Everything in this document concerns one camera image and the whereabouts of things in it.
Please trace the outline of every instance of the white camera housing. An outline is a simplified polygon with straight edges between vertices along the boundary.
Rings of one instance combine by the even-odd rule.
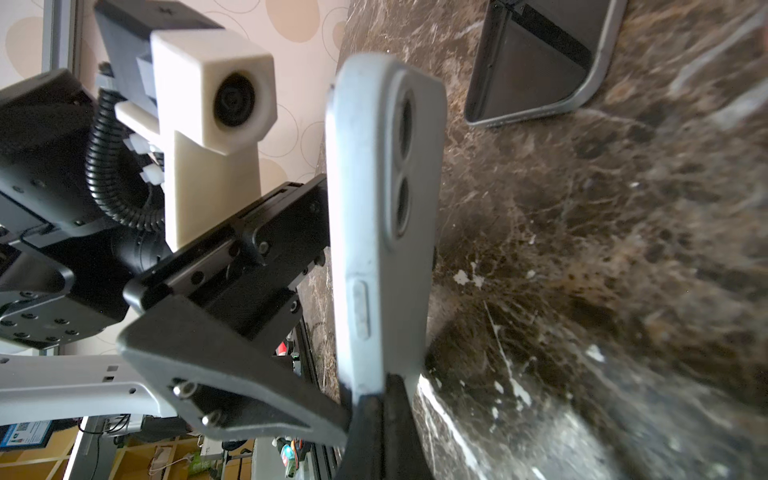
[[[230,155],[264,139],[277,120],[272,55],[223,28],[159,30],[151,36],[157,113],[203,148]],[[256,93],[248,120],[228,127],[214,116],[214,100],[231,74],[247,78]]]
[[[164,152],[165,240],[174,252],[261,197],[257,142],[277,120],[274,60],[223,28],[151,34],[157,114],[131,102],[118,120]],[[255,94],[250,116],[228,127],[214,113],[232,74]]]

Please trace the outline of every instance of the camera lens cutout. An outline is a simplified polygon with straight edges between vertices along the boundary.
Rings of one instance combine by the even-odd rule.
[[[239,73],[227,77],[216,92],[214,116],[228,127],[244,124],[253,112],[256,92],[250,80]]]

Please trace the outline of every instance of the white phone case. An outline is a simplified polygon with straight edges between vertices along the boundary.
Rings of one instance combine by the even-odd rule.
[[[350,57],[326,111],[339,380],[360,396],[400,375],[412,399],[425,330],[447,104],[439,79]]]

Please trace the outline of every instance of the wallpaper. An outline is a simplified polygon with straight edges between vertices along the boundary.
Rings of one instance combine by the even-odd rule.
[[[40,73],[43,0],[0,0],[0,88]]]
[[[0,0],[0,88],[40,72],[43,0]],[[81,81],[94,92],[94,76],[107,53],[84,0]],[[323,137],[326,94],[336,74],[349,0],[184,0],[225,28],[237,31],[275,58],[277,122],[258,144],[263,192],[315,173]],[[98,336],[72,343],[69,354],[115,354],[114,339],[135,316]]]

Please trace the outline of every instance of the brown marble surface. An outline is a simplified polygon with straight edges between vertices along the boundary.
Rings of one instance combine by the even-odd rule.
[[[488,130],[462,116],[486,5],[353,0],[342,47],[448,92],[414,405],[435,478],[765,478],[768,7],[630,0],[594,98]],[[301,293],[337,396],[329,277]]]

